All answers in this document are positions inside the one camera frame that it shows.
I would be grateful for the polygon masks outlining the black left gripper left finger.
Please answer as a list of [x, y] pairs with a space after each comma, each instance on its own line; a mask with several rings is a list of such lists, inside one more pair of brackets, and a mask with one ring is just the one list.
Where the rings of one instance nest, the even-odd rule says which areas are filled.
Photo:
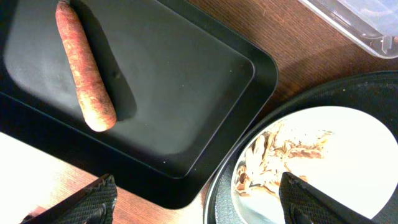
[[52, 208], [28, 215], [22, 224], [112, 224], [118, 198], [111, 174], [105, 174]]

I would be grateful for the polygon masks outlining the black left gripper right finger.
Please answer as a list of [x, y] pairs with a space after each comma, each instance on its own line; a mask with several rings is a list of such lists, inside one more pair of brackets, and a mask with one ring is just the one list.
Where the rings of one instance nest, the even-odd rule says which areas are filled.
[[374, 223], [290, 172], [282, 174], [279, 196], [288, 224]]

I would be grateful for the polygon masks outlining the grey plate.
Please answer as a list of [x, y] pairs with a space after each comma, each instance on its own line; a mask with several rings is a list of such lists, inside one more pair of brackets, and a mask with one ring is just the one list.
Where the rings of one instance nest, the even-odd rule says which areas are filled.
[[324, 159], [295, 159], [291, 172], [346, 207], [374, 218], [392, 198], [397, 187], [397, 141], [378, 119], [342, 106], [319, 106], [290, 113], [262, 128], [244, 146], [234, 166], [231, 196], [244, 223], [283, 223], [278, 199], [257, 192], [241, 197], [234, 189], [237, 168], [244, 164], [244, 150], [266, 128], [279, 121], [300, 131], [326, 130], [333, 135]]

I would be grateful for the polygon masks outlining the orange carrot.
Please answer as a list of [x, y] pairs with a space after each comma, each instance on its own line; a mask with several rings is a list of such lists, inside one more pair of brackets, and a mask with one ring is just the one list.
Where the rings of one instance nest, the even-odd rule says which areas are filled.
[[109, 130], [116, 124], [116, 112], [80, 19], [66, 1], [57, 3], [55, 18], [84, 120], [96, 132]]

